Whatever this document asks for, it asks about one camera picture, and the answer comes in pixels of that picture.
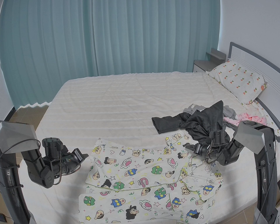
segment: pink garment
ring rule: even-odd
[[[266,118],[265,117],[258,117],[257,115],[251,116],[247,113],[238,114],[237,117],[238,117],[237,120],[233,120],[233,119],[228,118],[228,117],[224,117],[224,120],[231,123],[231,124],[234,124],[236,126],[239,125],[240,121],[247,121],[247,120],[255,121],[255,122],[261,123],[263,125],[266,125]]]

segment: white headboard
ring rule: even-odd
[[[262,56],[233,42],[230,43],[228,58],[263,75],[268,86],[256,100],[280,128],[280,68]]]

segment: bed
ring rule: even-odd
[[[279,125],[279,105],[268,96],[280,96],[280,69],[234,43],[231,43],[229,57],[267,76],[269,87],[258,100]],[[39,140],[58,137],[70,151],[79,148],[89,155],[99,137],[127,146],[159,149],[166,146],[165,135],[157,133],[151,117],[175,116],[192,103],[209,107],[219,100],[237,114],[247,112],[261,116],[253,105],[246,110],[233,94],[206,73],[123,74],[69,80],[55,96],[36,134]],[[226,131],[232,138],[234,131],[229,128]],[[276,157],[279,180],[278,151]],[[90,160],[86,159],[78,172],[63,176],[59,185],[45,189],[31,182],[26,164],[20,164],[22,191],[37,224],[79,223],[78,196],[85,193],[89,166]],[[255,160],[251,151],[244,148],[236,163],[219,167],[224,184],[214,196],[216,203],[210,223],[220,222],[257,200]]]

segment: nightstand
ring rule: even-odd
[[[210,60],[194,60],[193,72],[210,72],[226,60],[226,54],[214,48],[211,48],[211,52],[206,52],[206,54],[210,56]]]

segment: curtain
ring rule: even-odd
[[[93,0],[98,75],[192,72],[218,46],[220,0]]]
[[[97,76],[92,2],[4,0],[0,60],[15,108],[51,102],[70,79]]]

